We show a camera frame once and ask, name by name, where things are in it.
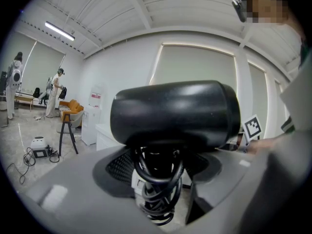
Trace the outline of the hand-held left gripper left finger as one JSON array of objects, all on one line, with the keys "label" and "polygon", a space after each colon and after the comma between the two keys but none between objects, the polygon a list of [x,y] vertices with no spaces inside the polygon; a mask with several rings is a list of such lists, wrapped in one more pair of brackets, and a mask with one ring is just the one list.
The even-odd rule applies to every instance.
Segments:
[{"label": "hand-held left gripper left finger", "polygon": [[131,186],[139,155],[157,147],[116,146],[63,161],[38,179],[23,203],[51,234],[160,234],[137,206]]}]

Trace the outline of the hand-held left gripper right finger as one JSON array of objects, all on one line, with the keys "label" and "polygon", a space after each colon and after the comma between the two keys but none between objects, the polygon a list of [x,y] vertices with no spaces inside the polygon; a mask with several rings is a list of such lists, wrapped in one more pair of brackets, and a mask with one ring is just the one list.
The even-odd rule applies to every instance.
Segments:
[{"label": "hand-held left gripper right finger", "polygon": [[278,223],[294,220],[299,191],[312,171],[312,134],[284,136],[272,151],[256,156],[220,152],[216,176],[199,175],[195,200],[204,215],[185,234],[271,234]]}]

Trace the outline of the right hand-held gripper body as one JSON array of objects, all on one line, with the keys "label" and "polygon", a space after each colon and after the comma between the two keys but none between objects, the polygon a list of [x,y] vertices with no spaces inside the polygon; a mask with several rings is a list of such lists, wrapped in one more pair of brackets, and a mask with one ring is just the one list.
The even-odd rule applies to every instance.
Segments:
[{"label": "right hand-held gripper body", "polygon": [[232,140],[226,143],[228,151],[246,152],[251,141],[259,140],[261,135],[261,125],[257,115],[253,115],[242,122],[242,126]]}]

